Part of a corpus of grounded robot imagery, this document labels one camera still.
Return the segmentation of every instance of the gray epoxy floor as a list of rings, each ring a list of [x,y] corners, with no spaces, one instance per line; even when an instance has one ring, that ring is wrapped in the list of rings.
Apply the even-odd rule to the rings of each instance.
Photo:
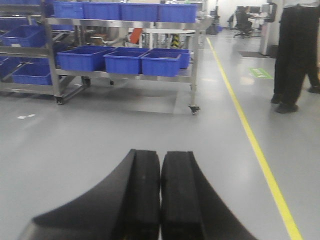
[[[320,236],[320,96],[302,91],[300,111],[274,113],[274,59],[241,57],[259,38],[208,36],[305,240]],[[203,173],[259,240],[289,240],[285,225],[207,42],[200,50],[198,116],[187,83],[117,80],[66,105],[51,96],[0,92],[0,239],[93,187],[132,149],[193,151]]]

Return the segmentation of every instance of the white wall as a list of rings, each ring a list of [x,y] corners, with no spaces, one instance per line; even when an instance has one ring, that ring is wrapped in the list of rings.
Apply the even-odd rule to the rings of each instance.
[[[227,20],[236,10],[237,6],[261,6],[267,4],[267,0],[218,0],[218,15],[220,26],[226,27]],[[208,0],[208,13],[216,6],[216,0]]]

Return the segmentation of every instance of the black foam pad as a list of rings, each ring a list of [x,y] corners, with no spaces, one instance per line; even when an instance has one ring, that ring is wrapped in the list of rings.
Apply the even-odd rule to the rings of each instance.
[[[188,153],[168,152],[161,177],[162,238],[203,239],[199,200]]]
[[[209,184],[192,152],[167,153],[161,184],[163,240],[173,233],[176,239],[257,240]],[[192,220],[200,225],[197,235],[185,231]]]
[[[156,153],[132,149],[113,172],[91,190],[33,218],[19,240],[120,240],[128,237],[138,240],[134,237],[140,235],[130,231],[132,225],[138,228],[137,233],[152,233],[155,238],[158,236],[155,226],[159,227],[159,178]],[[147,190],[142,193],[135,189]],[[146,202],[148,212],[142,208]]]

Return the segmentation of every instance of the person's leg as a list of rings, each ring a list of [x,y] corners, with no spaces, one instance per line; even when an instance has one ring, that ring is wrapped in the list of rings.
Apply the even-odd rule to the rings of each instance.
[[[310,56],[314,48],[313,37],[317,29],[318,14],[315,8],[302,7],[296,10],[296,16],[292,21],[295,28],[291,58],[287,65],[287,82],[281,99],[281,105],[276,109],[279,113],[296,112],[296,102],[300,96],[305,74],[310,63]]]
[[[293,45],[292,28],[292,10],[285,9],[281,16],[281,25],[279,33],[278,52],[274,65],[274,89],[271,103],[278,104],[285,91],[287,80],[287,66],[291,57]]]
[[[318,77],[319,68],[317,67],[317,40],[318,34],[314,33],[312,36],[311,44],[311,56],[310,56],[310,63],[308,66],[307,74],[310,81],[311,87],[308,89],[310,93],[320,94],[320,81]]]

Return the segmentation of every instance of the black trousers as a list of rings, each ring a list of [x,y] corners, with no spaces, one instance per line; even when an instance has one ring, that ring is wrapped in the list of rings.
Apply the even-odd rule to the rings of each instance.
[[[297,102],[305,75],[312,86],[319,85],[317,35],[319,10],[316,7],[284,8],[281,16],[278,54],[275,61],[274,90],[282,102]]]

